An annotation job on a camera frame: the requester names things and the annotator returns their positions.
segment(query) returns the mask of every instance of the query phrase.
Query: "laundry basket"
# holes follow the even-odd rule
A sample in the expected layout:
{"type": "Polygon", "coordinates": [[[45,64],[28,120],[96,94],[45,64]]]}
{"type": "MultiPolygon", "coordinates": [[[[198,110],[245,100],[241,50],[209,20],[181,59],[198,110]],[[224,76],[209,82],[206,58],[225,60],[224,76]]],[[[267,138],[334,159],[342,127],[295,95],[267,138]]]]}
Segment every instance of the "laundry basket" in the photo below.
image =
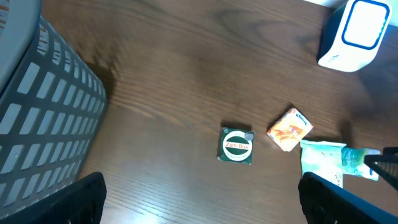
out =
{"type": "Polygon", "coordinates": [[[78,177],[106,107],[101,81],[40,9],[0,0],[0,219],[78,177]]]}

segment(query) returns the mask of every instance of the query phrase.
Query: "orange and white packet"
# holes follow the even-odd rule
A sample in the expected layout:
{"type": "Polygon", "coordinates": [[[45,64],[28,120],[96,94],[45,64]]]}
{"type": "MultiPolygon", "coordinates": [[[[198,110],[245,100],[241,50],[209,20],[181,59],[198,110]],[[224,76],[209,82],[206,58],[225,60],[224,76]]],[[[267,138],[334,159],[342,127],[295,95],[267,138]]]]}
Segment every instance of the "orange and white packet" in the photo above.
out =
{"type": "Polygon", "coordinates": [[[292,108],[267,131],[267,134],[283,151],[290,152],[312,128],[305,116],[296,108],[292,108]]]}

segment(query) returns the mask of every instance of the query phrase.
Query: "white circular logo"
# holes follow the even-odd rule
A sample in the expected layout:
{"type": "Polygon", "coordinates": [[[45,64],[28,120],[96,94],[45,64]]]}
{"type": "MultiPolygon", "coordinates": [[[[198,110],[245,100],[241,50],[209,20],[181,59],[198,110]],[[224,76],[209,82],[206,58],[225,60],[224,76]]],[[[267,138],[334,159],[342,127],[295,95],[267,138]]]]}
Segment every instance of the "white circular logo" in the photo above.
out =
{"type": "Polygon", "coordinates": [[[243,139],[244,139],[244,132],[242,132],[242,131],[232,131],[232,132],[230,132],[229,134],[227,134],[227,135],[225,136],[224,141],[223,141],[223,149],[224,149],[225,155],[226,155],[229,159],[231,159],[232,161],[242,161],[242,160],[245,160],[247,157],[250,156],[251,151],[252,151],[252,143],[251,143],[251,141],[248,141],[248,143],[249,143],[248,145],[245,144],[245,145],[247,145],[247,151],[246,151],[244,154],[235,155],[235,154],[229,152],[228,149],[226,148],[228,139],[230,139],[230,138],[232,138],[232,137],[240,137],[240,138],[243,138],[243,139]]]}

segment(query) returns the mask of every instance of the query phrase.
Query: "brown wooden surface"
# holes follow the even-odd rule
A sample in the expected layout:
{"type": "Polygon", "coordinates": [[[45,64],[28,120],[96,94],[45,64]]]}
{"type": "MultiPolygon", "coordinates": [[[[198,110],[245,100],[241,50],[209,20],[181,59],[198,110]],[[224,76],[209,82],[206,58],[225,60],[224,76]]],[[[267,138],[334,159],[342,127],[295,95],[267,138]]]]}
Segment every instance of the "brown wooden surface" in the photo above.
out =
{"type": "MultiPolygon", "coordinates": [[[[305,223],[300,148],[265,135],[294,104],[309,137],[398,146],[398,29],[359,72],[319,67],[325,7],[299,0],[47,0],[43,15],[102,79],[109,106],[82,176],[103,223],[305,223]],[[220,124],[256,132],[251,166],[216,159],[220,124]]],[[[344,188],[398,215],[384,180],[344,188]]]]}

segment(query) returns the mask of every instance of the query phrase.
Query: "black object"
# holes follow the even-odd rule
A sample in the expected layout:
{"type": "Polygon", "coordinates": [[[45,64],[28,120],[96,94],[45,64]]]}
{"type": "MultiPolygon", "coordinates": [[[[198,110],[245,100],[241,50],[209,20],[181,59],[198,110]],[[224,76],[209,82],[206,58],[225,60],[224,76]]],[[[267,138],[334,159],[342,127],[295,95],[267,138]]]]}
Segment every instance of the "black object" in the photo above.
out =
{"type": "MultiPolygon", "coordinates": [[[[398,147],[385,148],[382,156],[365,156],[364,163],[398,190],[398,147]]],[[[309,224],[398,223],[398,217],[312,172],[304,173],[298,191],[309,224]]]]}
{"type": "Polygon", "coordinates": [[[106,198],[102,173],[94,172],[3,220],[0,224],[99,224],[106,198]]]}

